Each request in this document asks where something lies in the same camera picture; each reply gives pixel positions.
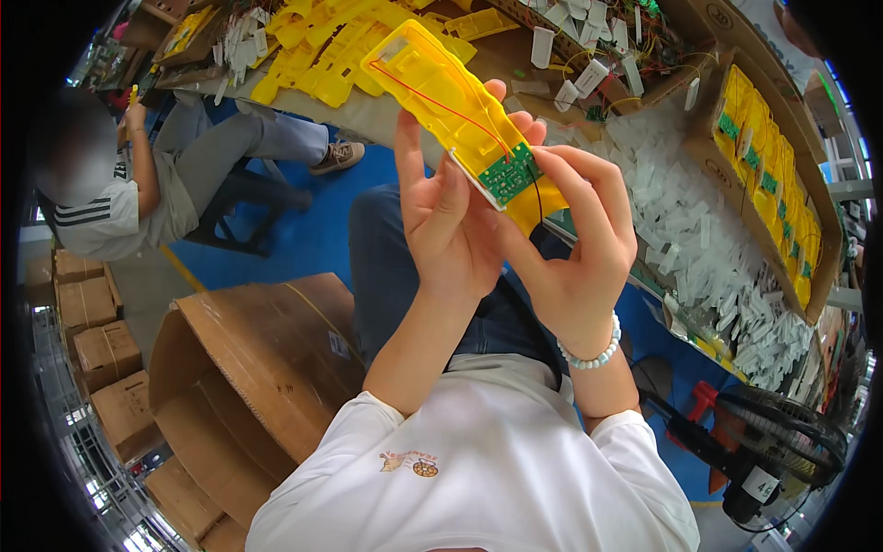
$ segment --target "pile of white plastic pieces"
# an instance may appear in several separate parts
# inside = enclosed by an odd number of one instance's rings
[[[735,321],[734,366],[763,389],[776,390],[809,348],[812,328],[783,304],[783,292],[735,210],[681,148],[683,98],[627,117],[611,117],[603,141],[583,149],[616,163],[631,199],[647,265],[676,280],[678,303],[714,309],[716,331]],[[560,136],[555,123],[552,141]]]

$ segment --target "circuit board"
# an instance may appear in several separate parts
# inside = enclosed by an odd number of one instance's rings
[[[521,142],[509,152],[508,163],[505,155],[497,159],[479,174],[479,182],[496,198],[500,207],[504,207],[525,188],[534,185],[542,174],[533,160],[531,149]]]

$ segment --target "black fan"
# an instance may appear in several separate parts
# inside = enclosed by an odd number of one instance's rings
[[[846,462],[846,436],[825,417],[791,399],[745,385],[714,402],[713,436],[655,393],[641,397],[686,450],[730,484],[723,510],[746,531],[785,523],[816,488],[831,483]]]

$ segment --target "metal shelf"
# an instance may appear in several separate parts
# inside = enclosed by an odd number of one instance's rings
[[[109,549],[130,552],[191,552],[157,511],[144,488],[120,465],[101,431],[92,406],[74,384],[71,363],[62,346],[57,311],[33,312],[35,376],[52,418],[52,432],[77,478],[86,502],[94,508],[98,532]]]

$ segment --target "blue jeans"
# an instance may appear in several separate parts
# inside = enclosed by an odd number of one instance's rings
[[[359,352],[370,366],[402,322],[419,287],[419,276],[404,239],[398,185],[362,192],[350,210],[350,267],[356,307],[353,328]],[[513,271],[504,276],[530,308],[524,286]],[[542,329],[549,339],[551,334]],[[518,306],[498,284],[484,298],[454,354],[517,353],[565,370],[563,359],[548,359]],[[552,341],[553,351],[558,352]]]

